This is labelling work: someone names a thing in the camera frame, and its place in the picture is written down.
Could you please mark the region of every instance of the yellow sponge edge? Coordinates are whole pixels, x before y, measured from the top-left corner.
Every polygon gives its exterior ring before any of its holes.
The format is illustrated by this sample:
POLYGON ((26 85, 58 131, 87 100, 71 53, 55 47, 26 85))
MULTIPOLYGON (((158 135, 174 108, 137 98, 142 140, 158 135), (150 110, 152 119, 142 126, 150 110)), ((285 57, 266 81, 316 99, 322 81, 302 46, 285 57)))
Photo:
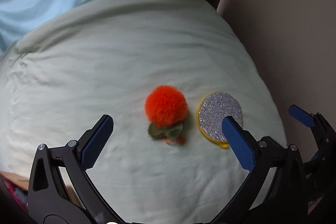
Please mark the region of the yellow sponge edge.
POLYGON ((200 123, 199 123, 199 112, 200 112, 200 108, 201 108, 201 105, 203 104, 205 98, 202 100, 202 102, 199 104, 198 108, 197 108, 197 111, 196 111, 196 124, 197 124, 197 127, 199 129, 199 131, 202 133, 202 135, 208 139, 209 141, 212 141, 214 142, 215 144, 218 144, 221 148, 223 149, 228 149, 230 146, 229 146, 229 143, 227 141, 216 141, 214 140, 213 138, 209 137, 205 132, 204 130, 201 128, 200 126, 200 123))

